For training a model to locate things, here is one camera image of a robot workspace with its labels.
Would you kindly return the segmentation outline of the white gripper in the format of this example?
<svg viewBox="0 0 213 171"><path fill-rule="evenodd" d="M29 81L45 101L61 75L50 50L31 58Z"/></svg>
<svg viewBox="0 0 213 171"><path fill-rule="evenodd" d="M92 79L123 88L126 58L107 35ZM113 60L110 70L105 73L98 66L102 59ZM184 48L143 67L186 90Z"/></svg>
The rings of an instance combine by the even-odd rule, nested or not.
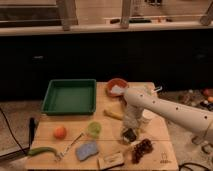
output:
<svg viewBox="0 0 213 171"><path fill-rule="evenodd" d="M133 129L137 130L141 126L141 117L143 109L140 107L134 107L128 104L125 108L125 113L123 116L123 129Z"/></svg>

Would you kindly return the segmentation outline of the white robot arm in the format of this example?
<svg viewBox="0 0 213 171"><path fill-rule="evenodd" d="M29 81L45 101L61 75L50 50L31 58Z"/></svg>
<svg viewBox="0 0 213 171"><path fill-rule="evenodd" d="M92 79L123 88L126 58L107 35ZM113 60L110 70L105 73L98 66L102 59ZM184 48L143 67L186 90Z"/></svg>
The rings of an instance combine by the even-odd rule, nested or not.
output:
<svg viewBox="0 0 213 171"><path fill-rule="evenodd" d="M213 112L163 100L136 88L127 88L123 96L131 107L152 111L213 143Z"/></svg>

